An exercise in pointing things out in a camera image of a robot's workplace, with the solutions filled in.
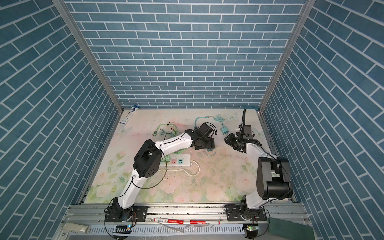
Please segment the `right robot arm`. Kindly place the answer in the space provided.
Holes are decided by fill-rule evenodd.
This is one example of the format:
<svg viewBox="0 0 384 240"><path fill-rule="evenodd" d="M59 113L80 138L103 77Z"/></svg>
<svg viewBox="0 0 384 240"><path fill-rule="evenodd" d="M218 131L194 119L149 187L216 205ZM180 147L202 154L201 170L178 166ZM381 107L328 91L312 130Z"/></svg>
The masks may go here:
<svg viewBox="0 0 384 240"><path fill-rule="evenodd" d="M288 159L268 153L254 136L250 125L241 124L238 132L225 138L225 143L257 160L256 190L243 196L240 216L246 220L264 221L267 218L263 207L276 200L291 198L294 190Z"/></svg>

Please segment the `teal plug adapter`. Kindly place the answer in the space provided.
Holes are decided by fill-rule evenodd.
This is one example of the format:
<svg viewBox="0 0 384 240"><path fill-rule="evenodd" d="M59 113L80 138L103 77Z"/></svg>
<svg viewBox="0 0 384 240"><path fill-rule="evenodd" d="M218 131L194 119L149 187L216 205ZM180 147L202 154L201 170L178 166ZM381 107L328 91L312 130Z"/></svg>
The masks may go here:
<svg viewBox="0 0 384 240"><path fill-rule="evenodd" d="M226 126L222 126L221 132L222 132L223 135L226 135L229 132L229 130L228 130L228 128Z"/></svg>

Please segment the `white power strip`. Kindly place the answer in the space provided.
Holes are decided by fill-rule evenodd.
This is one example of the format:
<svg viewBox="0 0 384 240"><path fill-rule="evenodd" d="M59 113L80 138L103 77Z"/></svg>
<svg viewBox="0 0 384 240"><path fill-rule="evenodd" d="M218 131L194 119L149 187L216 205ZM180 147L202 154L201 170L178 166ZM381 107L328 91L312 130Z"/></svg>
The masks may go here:
<svg viewBox="0 0 384 240"><path fill-rule="evenodd" d="M171 154L161 159L161 167L189 167L191 165L190 154Z"/></svg>

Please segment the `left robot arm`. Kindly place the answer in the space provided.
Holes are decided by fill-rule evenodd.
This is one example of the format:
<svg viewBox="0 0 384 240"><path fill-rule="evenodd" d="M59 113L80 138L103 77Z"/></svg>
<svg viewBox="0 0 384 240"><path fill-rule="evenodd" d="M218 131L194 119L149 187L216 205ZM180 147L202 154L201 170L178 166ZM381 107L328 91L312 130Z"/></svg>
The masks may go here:
<svg viewBox="0 0 384 240"><path fill-rule="evenodd" d="M210 123L203 123L195 129L159 142L146 140L134 157L133 171L120 196L111 200L104 210L106 222L125 222L135 220L133 206L139 191L146 180L156 174L162 158L190 147L195 150L208 150L215 147L214 136L217 129Z"/></svg>

